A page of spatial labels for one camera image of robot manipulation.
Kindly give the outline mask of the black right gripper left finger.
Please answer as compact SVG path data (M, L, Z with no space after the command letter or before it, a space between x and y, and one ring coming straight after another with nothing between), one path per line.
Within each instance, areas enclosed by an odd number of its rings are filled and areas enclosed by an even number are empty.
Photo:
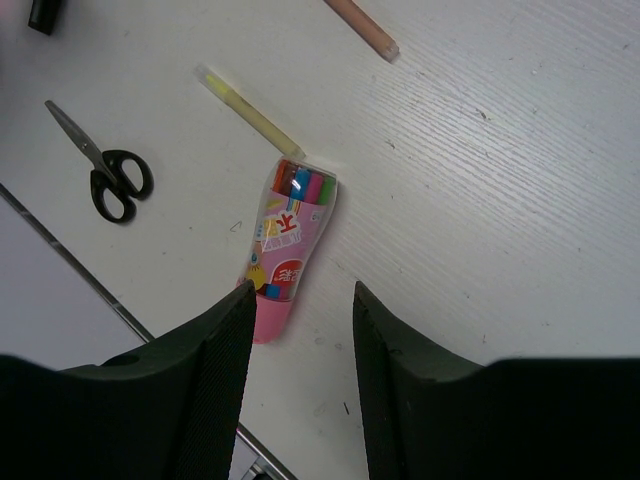
M246 282L101 365L1 359L5 479L224 479L256 318Z

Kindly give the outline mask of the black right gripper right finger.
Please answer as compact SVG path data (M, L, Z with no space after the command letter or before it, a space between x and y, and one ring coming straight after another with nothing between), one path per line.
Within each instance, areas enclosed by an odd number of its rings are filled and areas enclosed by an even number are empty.
M635 479L635 358L473 363L362 283L353 338L372 479Z

